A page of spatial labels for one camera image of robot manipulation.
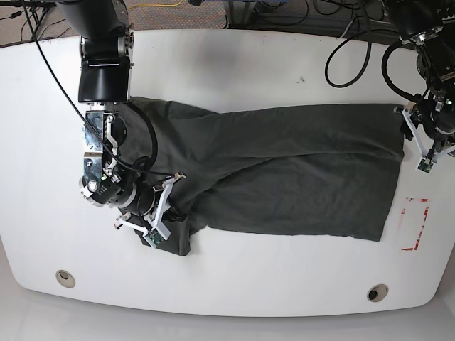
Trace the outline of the dark grey T-shirt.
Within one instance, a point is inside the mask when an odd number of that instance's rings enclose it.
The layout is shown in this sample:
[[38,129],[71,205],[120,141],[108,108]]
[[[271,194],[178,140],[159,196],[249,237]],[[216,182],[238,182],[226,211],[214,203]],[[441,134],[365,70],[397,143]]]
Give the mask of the dark grey T-shirt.
[[121,107],[122,156],[151,153],[153,172],[182,172],[160,249],[179,256],[205,227],[273,235],[331,235],[377,242],[404,158],[402,116],[391,104],[327,104],[216,113],[135,97]]

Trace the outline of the red tape rectangle marking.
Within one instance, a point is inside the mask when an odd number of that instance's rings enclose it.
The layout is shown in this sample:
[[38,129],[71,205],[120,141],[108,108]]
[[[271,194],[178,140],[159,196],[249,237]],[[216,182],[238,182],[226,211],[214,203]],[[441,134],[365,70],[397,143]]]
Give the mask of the red tape rectangle marking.
[[399,249],[416,251],[422,238],[429,212],[427,198],[407,198],[400,215]]

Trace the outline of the black tripod stand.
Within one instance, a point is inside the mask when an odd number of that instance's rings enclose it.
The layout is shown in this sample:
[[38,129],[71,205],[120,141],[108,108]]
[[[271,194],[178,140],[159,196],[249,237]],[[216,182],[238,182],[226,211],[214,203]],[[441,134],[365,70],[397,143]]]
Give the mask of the black tripod stand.
[[59,35],[65,19],[54,3],[26,1],[26,11],[20,1],[1,1],[1,46],[28,43],[32,34],[26,16],[37,38]]

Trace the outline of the grey metal frame background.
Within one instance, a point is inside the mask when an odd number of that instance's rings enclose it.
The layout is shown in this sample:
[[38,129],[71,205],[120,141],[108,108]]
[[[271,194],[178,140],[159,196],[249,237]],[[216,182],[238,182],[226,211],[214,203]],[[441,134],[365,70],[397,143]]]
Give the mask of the grey metal frame background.
[[224,1],[223,6],[227,16],[228,28],[245,28],[252,18],[252,14],[259,1]]

